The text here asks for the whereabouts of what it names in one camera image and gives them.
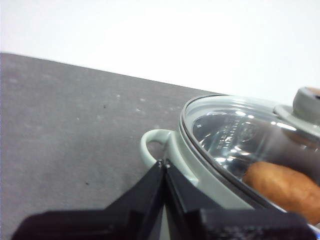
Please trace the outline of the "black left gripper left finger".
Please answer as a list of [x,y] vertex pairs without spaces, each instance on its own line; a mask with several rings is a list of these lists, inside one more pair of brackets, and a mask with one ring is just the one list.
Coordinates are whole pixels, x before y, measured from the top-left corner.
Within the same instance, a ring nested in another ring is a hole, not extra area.
[[105,209],[47,211],[25,218],[14,240],[145,240],[163,205],[165,168],[157,161]]

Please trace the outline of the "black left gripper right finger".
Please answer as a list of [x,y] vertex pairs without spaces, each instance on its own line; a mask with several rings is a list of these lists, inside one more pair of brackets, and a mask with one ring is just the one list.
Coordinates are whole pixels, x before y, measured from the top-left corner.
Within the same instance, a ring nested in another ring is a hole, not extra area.
[[315,240],[296,213],[268,209],[225,209],[165,164],[165,205],[173,240]]

